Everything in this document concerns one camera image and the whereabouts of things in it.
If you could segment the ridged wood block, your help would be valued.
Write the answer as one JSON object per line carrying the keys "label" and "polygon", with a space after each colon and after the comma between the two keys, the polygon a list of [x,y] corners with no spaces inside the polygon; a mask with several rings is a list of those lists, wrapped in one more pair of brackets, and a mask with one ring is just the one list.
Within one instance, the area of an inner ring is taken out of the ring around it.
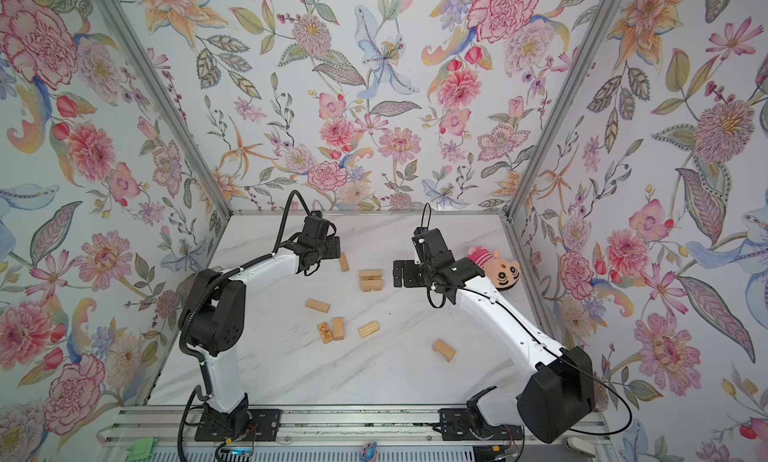
{"label": "ridged wood block", "polygon": [[358,329],[358,334],[362,339],[370,337],[380,330],[380,325],[377,321],[369,322]]}

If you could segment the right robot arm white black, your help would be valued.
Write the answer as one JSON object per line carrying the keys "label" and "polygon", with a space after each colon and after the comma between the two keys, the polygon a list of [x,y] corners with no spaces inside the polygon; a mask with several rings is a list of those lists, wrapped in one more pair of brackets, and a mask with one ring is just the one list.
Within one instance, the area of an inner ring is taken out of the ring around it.
{"label": "right robot arm white black", "polygon": [[412,243],[414,258],[393,263],[395,286],[423,288],[439,295],[436,308],[451,305],[471,315],[526,380],[517,394],[491,386],[473,395],[461,416],[465,430],[486,438],[495,427],[518,426],[552,443],[594,410],[590,357],[580,348],[565,348],[507,299],[521,276],[518,262],[483,247],[458,259],[437,228],[416,228]]}

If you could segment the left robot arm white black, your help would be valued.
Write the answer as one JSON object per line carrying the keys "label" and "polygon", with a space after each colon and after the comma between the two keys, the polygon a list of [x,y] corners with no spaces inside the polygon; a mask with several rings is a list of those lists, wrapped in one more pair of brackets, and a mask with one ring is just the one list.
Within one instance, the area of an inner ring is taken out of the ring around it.
{"label": "left robot arm white black", "polygon": [[195,394],[203,401],[203,419],[219,433],[240,435],[251,421],[236,353],[247,296],[297,274],[309,276],[323,260],[341,255],[336,226],[321,212],[309,212],[302,230],[288,238],[286,221],[281,224],[272,251],[225,271],[198,272],[179,319],[179,349],[196,359],[202,375]]}

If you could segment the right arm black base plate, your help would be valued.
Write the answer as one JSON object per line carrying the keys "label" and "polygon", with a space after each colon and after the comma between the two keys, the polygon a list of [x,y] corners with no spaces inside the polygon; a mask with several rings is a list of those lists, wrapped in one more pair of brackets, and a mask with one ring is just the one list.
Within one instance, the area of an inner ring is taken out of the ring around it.
{"label": "right arm black base plate", "polygon": [[487,423],[478,412],[468,408],[442,408],[438,411],[438,421],[432,429],[439,433],[444,441],[506,441],[524,439],[519,426]]}

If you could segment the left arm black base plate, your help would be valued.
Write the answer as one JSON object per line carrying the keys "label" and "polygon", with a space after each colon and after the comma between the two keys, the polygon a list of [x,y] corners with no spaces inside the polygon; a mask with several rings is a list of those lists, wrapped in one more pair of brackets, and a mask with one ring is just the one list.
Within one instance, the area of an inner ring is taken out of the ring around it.
{"label": "left arm black base plate", "polygon": [[275,442],[280,427],[280,409],[248,409],[225,415],[204,410],[194,434],[195,442],[256,441]]}

